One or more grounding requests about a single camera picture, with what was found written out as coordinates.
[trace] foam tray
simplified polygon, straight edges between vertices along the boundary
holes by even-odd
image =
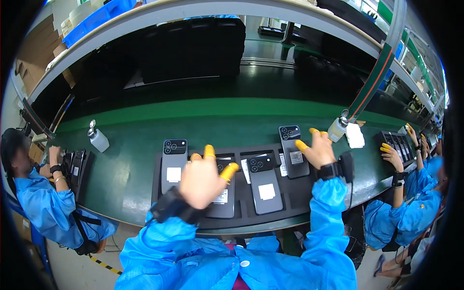
[[[279,154],[283,152],[280,143],[240,148],[215,148],[215,152],[217,158],[231,157],[231,162],[236,162],[240,166],[239,171],[235,174],[235,214],[232,219],[203,218],[200,221],[200,229],[258,225],[310,212],[309,201],[312,198],[313,183],[316,181],[316,170],[309,165],[310,175],[308,176],[292,180],[288,176],[282,177],[279,169],[281,165]],[[189,159],[193,153],[203,155],[203,150],[189,150]],[[271,155],[275,161],[274,170],[279,183],[284,209],[279,212],[258,215],[255,210],[251,184],[246,182],[240,160],[264,153]],[[152,203],[161,197],[161,161],[162,153],[160,152],[156,154]]]

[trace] wall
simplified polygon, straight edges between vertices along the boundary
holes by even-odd
[[[61,34],[61,23],[69,17],[69,13],[77,6],[77,0],[55,0],[52,3],[48,3],[37,15],[29,31],[47,16],[53,14],[53,27]]]

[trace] smartphone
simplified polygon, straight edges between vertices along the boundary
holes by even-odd
[[[301,139],[297,125],[279,127],[280,142],[284,150],[285,165],[290,179],[309,175],[309,163],[295,146],[295,140]]]
[[[161,161],[161,193],[179,186],[180,176],[187,164],[187,139],[169,139],[163,143]]]
[[[231,161],[226,159],[216,159],[218,166],[218,174],[220,175],[224,168],[229,165]],[[232,177],[229,185],[221,192],[221,194],[213,200],[208,207],[206,216],[208,218],[217,219],[231,219],[234,217],[235,207],[235,178]]]
[[[257,214],[273,213],[284,208],[271,156],[248,158],[251,191]]]

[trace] barcode label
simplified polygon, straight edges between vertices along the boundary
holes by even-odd
[[[224,189],[221,194],[215,200],[213,200],[214,204],[225,204],[227,202],[227,194],[228,190]]]
[[[280,162],[282,163],[282,165],[280,166],[280,175],[282,177],[284,177],[284,176],[288,175],[288,173],[287,173],[287,165],[285,164],[284,154],[280,153],[279,156],[280,156]]]
[[[301,151],[290,152],[291,164],[298,164],[303,162]]]

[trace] hand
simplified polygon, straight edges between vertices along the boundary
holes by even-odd
[[[406,125],[409,127],[409,130],[407,130],[409,137],[411,137],[414,146],[417,147],[419,143],[417,142],[416,131],[414,131],[414,128],[409,123],[406,123]]]
[[[50,164],[45,164],[44,166],[42,166],[39,170],[39,174],[41,176],[44,176],[46,178],[50,178],[52,177],[53,175],[50,173]]]
[[[204,158],[194,153],[190,160],[192,163],[187,164],[182,172],[179,193],[191,207],[204,209],[225,189],[238,170],[238,164],[230,163],[219,176],[211,145],[205,146]]]
[[[296,140],[295,145],[304,153],[308,161],[317,169],[322,166],[337,162],[332,149],[332,140],[329,139],[327,132],[319,132],[317,129],[310,128],[313,135],[312,147],[308,147],[303,141]]]
[[[58,165],[58,157],[61,154],[61,147],[51,146],[48,149],[50,166]]]
[[[394,150],[390,145],[386,143],[382,143],[382,147],[380,147],[380,150],[385,152],[381,155],[383,157],[383,160],[387,160],[388,162],[393,164],[396,171],[404,171],[403,162],[401,162],[401,158],[398,155],[398,152],[396,152],[396,150]]]

